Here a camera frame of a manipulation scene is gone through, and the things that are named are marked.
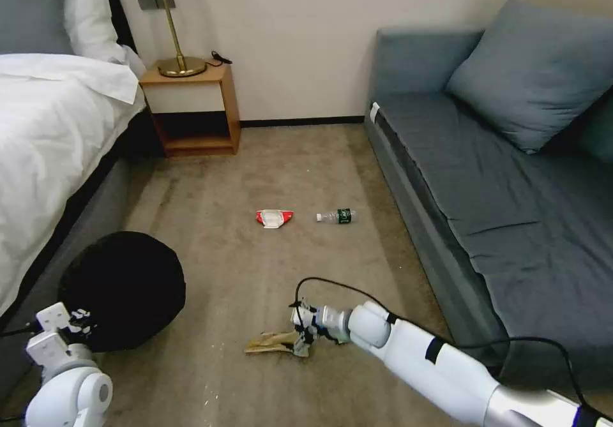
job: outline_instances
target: water bottle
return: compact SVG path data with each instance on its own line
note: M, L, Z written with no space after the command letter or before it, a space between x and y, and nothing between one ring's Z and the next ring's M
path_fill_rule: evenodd
M317 213L317 222L349 224L356 221L358 214L352 209L339 209L335 212Z

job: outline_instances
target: nightstand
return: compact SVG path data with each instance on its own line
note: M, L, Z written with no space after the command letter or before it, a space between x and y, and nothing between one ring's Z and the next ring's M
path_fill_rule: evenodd
M153 66L140 85L167 157L237 153L241 126L230 65L185 78L161 76Z

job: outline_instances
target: carpet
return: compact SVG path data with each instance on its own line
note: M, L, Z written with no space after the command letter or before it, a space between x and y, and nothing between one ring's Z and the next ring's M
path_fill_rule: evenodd
M345 207L356 222L315 222ZM294 218L266 230L255 220L264 208ZM177 252L187 300L149 343L106 355L110 426L455 425L354 346L320 341L305 360L243 353L260 332L291 330L295 285L312 275L447 334L361 125L244 129L237 156L160 162L126 228ZM339 308L364 301L329 285L303 295Z

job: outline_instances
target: gray pillow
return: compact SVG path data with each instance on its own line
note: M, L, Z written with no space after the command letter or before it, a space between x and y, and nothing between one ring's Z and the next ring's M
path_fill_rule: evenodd
M0 54L74 54L64 0L0 0Z
M613 20L509 0L447 89L535 153L611 87L612 49Z

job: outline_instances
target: gray sofa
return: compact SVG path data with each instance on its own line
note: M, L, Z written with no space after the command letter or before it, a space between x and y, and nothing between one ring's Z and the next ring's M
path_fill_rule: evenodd
M610 387L613 169L523 153L446 94L481 35L380 30L365 128L454 340L552 338L582 385ZM471 352L507 383L568 387L550 346Z

